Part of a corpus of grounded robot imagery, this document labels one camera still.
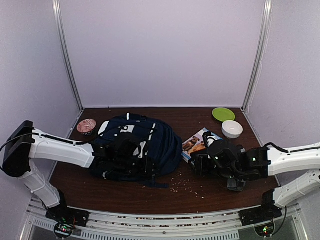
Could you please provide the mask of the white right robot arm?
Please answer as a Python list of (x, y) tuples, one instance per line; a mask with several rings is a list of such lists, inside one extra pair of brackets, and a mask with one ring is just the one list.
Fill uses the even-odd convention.
[(202, 136), (204, 149), (192, 152), (188, 163), (196, 175), (213, 174), (227, 179), (227, 189), (241, 192), (246, 182), (266, 179), (278, 174), (306, 170), (307, 172), (285, 186), (263, 194), (256, 210), (259, 220), (268, 220), (276, 208), (313, 192), (320, 186), (320, 145), (281, 148), (272, 142), (245, 150), (206, 132)]

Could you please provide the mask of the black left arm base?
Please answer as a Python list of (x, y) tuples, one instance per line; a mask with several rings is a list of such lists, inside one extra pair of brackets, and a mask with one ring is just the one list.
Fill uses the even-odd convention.
[(49, 208), (45, 205), (46, 217), (60, 224), (86, 227), (90, 213), (86, 210), (68, 207), (63, 192), (58, 190), (58, 193), (60, 197), (59, 205)]

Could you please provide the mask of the navy blue backpack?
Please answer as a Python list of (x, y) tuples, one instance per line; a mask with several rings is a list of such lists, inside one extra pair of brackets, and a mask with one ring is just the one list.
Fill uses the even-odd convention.
[(174, 172), (182, 160), (182, 140), (167, 123), (139, 114), (127, 113), (105, 121), (91, 142), (106, 144), (119, 135), (129, 135), (148, 141), (148, 156), (158, 164), (158, 175), (151, 179), (105, 179), (117, 182), (137, 182), (150, 188), (168, 188), (167, 183), (158, 183), (158, 177)]

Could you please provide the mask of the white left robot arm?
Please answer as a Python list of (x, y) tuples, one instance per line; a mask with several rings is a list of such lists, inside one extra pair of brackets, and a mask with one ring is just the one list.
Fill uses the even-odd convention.
[(87, 142), (60, 138), (25, 121), (3, 146), (3, 171), (19, 179), (61, 222), (72, 218), (63, 193), (52, 186), (34, 159), (48, 159), (89, 169), (98, 178), (112, 181), (153, 181), (162, 170), (165, 132), (155, 121), (110, 119)]

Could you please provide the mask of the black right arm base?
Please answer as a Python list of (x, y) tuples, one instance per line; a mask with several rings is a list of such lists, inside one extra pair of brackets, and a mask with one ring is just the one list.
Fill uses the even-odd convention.
[(274, 192), (275, 189), (271, 189), (262, 195), (261, 206), (238, 212), (242, 226), (258, 224), (282, 216), (282, 208), (275, 205)]

